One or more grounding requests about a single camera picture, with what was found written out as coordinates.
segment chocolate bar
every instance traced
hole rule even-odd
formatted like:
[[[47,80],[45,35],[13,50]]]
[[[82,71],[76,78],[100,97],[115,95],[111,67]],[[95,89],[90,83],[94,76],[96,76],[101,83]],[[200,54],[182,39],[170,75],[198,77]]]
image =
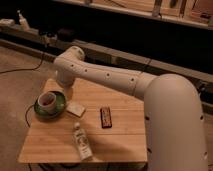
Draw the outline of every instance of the chocolate bar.
[[[101,112],[101,125],[102,128],[111,128],[112,127],[112,120],[111,120],[111,113],[109,107],[102,107],[100,109]]]

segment plastic bottle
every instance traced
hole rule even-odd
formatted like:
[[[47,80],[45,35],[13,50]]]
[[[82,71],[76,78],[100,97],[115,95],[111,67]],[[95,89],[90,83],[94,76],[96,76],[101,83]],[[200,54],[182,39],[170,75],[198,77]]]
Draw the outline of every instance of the plastic bottle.
[[[92,150],[89,141],[86,137],[84,129],[80,127],[80,123],[74,124],[74,139],[80,154],[81,160],[90,159],[92,157]]]
[[[19,23],[21,24],[22,29],[25,31],[30,30],[30,26],[27,22],[27,19],[23,17],[23,15],[21,14],[21,11],[18,10],[17,13],[19,15]]]

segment concrete floor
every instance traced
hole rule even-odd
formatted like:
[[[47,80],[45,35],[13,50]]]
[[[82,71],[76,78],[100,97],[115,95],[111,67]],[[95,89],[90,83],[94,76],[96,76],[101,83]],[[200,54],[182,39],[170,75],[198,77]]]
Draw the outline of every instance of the concrete floor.
[[[39,59],[0,46],[0,72],[31,68]],[[27,171],[26,164],[17,162],[28,127],[24,114],[41,93],[45,81],[54,76],[54,66],[44,62],[37,71],[0,75],[0,171]],[[205,114],[205,130],[209,163],[213,164],[213,116]],[[33,164],[33,171],[41,169]],[[109,170],[140,170],[142,164],[112,164]],[[80,165],[73,170],[106,170],[107,165]],[[55,165],[56,170],[63,170]]]

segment wooden table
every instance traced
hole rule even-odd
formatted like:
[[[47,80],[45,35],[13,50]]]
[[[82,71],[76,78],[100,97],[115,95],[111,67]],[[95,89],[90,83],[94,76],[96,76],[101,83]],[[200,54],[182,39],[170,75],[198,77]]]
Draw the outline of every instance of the wooden table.
[[[44,91],[62,88],[53,80]],[[77,163],[79,154],[73,139],[73,123],[86,130],[93,159],[89,162],[146,162],[143,102],[112,89],[76,79],[67,97],[86,107],[81,118],[64,112],[53,121],[35,116],[19,156],[21,163]],[[112,128],[102,129],[99,109],[109,106]]]

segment wall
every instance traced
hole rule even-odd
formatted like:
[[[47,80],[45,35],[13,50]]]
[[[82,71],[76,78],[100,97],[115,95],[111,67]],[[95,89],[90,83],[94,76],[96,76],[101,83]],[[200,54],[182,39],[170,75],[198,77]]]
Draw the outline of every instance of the wall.
[[[212,31],[51,0],[3,0],[0,17],[18,21],[18,8],[32,27],[70,28],[79,39],[213,74]]]

